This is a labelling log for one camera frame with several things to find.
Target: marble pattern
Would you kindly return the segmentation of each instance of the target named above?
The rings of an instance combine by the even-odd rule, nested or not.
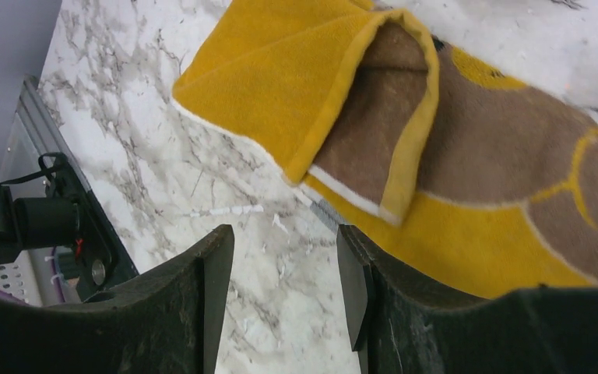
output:
[[[216,372],[359,372],[335,235],[264,155],[170,105],[173,82],[228,3],[64,0],[40,92],[140,271],[233,225]],[[386,3],[598,119],[598,2]]]

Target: folded towel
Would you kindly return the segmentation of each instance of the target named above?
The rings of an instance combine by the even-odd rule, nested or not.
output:
[[[442,283],[486,298],[598,284],[597,124],[369,7],[234,0],[176,105]]]
[[[400,225],[438,101],[430,34],[359,0],[234,0],[173,88],[187,111]]]

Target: black cylinder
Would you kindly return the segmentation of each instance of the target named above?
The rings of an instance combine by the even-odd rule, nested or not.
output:
[[[15,215],[23,249],[71,245],[76,239],[78,207],[62,197],[15,200]]]

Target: cloth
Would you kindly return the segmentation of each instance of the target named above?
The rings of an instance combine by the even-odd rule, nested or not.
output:
[[[289,182],[312,174],[400,225],[436,112],[438,63],[413,16],[371,7],[235,0],[173,97],[262,146]]]
[[[427,45],[406,11],[367,12],[366,2],[337,0],[261,3],[233,2],[174,87],[183,110],[252,139],[313,199],[451,287],[493,298],[538,284],[598,284],[591,118],[458,48]],[[361,34],[366,42],[355,43]],[[344,87],[337,104],[334,86]],[[321,122],[324,108],[335,112]],[[420,164],[399,152],[405,145]],[[366,176],[383,180],[389,157],[380,199]],[[384,214],[397,170],[404,191]],[[348,190],[380,209],[366,209]]]

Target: hole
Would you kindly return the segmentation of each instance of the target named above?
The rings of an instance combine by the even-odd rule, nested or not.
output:
[[[114,297],[115,297],[115,293],[113,293],[111,291],[102,291],[102,292],[97,292],[93,296],[90,296],[89,298],[87,298],[84,301],[84,303],[88,304],[91,302],[105,302],[105,301],[111,300]]]

